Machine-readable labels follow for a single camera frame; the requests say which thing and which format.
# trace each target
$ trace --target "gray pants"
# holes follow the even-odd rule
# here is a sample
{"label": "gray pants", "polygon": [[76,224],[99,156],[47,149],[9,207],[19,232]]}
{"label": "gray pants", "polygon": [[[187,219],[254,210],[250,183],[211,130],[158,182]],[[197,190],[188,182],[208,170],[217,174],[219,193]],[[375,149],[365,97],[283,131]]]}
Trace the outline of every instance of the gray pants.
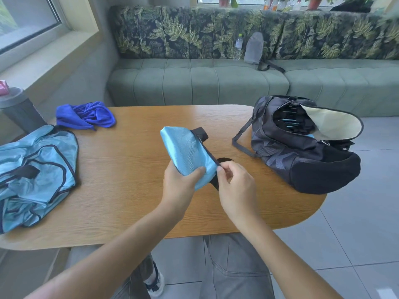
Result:
{"label": "gray pants", "polygon": [[[204,240],[212,264],[206,265],[200,299],[275,299],[269,269],[241,233],[204,236]],[[82,248],[72,248],[71,254]],[[143,281],[153,270],[148,255],[112,299],[150,299]]]}

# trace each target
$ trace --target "black bag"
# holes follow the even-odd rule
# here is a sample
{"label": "black bag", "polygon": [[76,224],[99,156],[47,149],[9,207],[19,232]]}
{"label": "black bag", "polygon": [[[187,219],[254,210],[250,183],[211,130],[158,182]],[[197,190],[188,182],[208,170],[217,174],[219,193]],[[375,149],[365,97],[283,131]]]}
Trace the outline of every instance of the black bag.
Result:
{"label": "black bag", "polygon": [[[237,143],[251,124],[255,153]],[[349,146],[362,131],[362,121],[351,113],[317,107],[306,98],[264,96],[233,146],[260,157],[297,191],[325,194],[360,174],[360,157]]]}

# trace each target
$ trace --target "blue cloth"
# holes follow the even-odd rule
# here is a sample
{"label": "blue cloth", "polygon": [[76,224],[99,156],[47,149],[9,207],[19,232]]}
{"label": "blue cloth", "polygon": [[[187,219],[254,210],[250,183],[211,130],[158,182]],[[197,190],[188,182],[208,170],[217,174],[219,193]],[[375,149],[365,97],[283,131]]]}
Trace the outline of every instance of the blue cloth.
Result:
{"label": "blue cloth", "polygon": [[94,125],[109,128],[115,125],[115,117],[103,102],[83,105],[62,105],[55,113],[57,125],[73,129],[92,129]]}
{"label": "blue cloth", "polygon": [[0,146],[0,234],[36,224],[69,194],[77,150],[75,135],[52,125]]}
{"label": "blue cloth", "polygon": [[161,137],[166,150],[180,174],[187,176],[199,167],[205,167],[204,176],[196,183],[195,190],[201,189],[216,175],[217,164],[202,146],[201,141],[189,129],[164,127]]}

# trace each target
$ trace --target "person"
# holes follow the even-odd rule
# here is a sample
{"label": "person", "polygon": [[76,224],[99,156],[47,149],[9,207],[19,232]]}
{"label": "person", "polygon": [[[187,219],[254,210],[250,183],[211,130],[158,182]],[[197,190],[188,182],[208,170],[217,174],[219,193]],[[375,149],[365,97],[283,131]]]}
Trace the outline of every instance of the person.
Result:
{"label": "person", "polygon": [[[149,253],[182,220],[204,171],[200,167],[182,176],[171,161],[165,170],[162,200],[151,213],[26,299],[110,299],[129,276],[135,281],[130,298],[149,298],[143,282],[153,274],[146,273],[143,279],[145,263],[153,263]],[[217,178],[223,210],[240,233],[205,237],[212,264],[202,282],[201,299],[272,299],[269,269],[286,299],[342,298],[262,220],[255,180],[243,166],[221,163]],[[152,286],[162,287],[158,270],[155,277]]]}

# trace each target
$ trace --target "dark blue towel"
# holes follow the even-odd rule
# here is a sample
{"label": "dark blue towel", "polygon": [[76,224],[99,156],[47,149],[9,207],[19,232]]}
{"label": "dark blue towel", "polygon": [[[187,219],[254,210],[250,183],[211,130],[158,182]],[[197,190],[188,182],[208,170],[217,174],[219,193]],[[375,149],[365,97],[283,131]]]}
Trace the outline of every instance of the dark blue towel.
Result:
{"label": "dark blue towel", "polygon": [[57,125],[73,129],[93,129],[94,125],[109,128],[115,125],[115,117],[103,102],[83,105],[62,105],[56,111]]}

